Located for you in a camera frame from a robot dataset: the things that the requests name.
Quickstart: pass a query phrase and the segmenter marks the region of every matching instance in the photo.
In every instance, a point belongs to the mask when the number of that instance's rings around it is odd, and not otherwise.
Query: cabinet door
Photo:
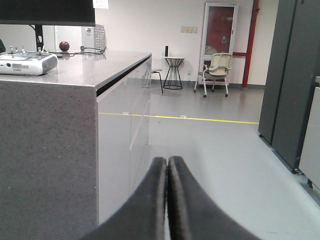
[[[320,1],[297,1],[272,146],[291,168],[299,166],[320,76]]]
[[[299,168],[320,188],[320,88],[316,87]]]
[[[286,67],[293,16],[297,0],[279,1],[273,34],[272,49],[265,82],[259,121],[259,132],[271,144],[274,135],[279,97]]]
[[[98,97],[99,223],[103,223],[129,197],[130,108],[128,78]]]
[[[135,76],[128,80],[131,89],[131,137],[130,137],[130,193],[133,193],[150,166],[149,114],[150,114],[150,67],[142,64]]]
[[[238,5],[236,4],[205,3],[200,71],[203,70],[203,64],[210,65],[213,54],[233,53],[237,15]]]

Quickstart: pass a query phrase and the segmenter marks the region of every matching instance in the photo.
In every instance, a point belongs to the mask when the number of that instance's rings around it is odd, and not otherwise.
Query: monitor stand
[[[42,50],[44,47],[44,32],[41,24],[34,25],[36,50]]]

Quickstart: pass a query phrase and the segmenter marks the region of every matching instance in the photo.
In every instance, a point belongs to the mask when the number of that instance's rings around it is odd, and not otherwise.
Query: yellow floor line
[[[104,115],[125,115],[122,113],[112,113],[112,112],[99,112],[99,114]],[[131,116],[142,117],[141,114],[131,114]],[[157,115],[145,115],[149,118],[158,118],[158,119],[183,119],[183,120],[198,120],[198,121],[209,121],[209,122],[222,122],[222,123],[234,123],[234,124],[259,124],[256,121],[233,121],[233,120],[223,120],[223,119],[211,119],[211,118],[200,118],[200,117],[180,117],[180,116],[157,116]]]

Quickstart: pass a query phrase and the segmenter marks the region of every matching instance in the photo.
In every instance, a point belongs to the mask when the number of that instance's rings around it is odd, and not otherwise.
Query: kitchen island
[[[76,240],[108,219],[147,171],[151,54],[58,60],[0,75],[1,240]]]

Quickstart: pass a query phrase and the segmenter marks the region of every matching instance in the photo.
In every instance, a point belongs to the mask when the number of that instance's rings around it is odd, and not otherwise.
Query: small round table
[[[165,89],[178,90],[182,89],[182,83],[179,73],[179,66],[185,60],[184,57],[171,57],[164,56],[163,57],[166,63],[169,65],[168,73],[166,74],[165,81],[163,83],[163,87]]]

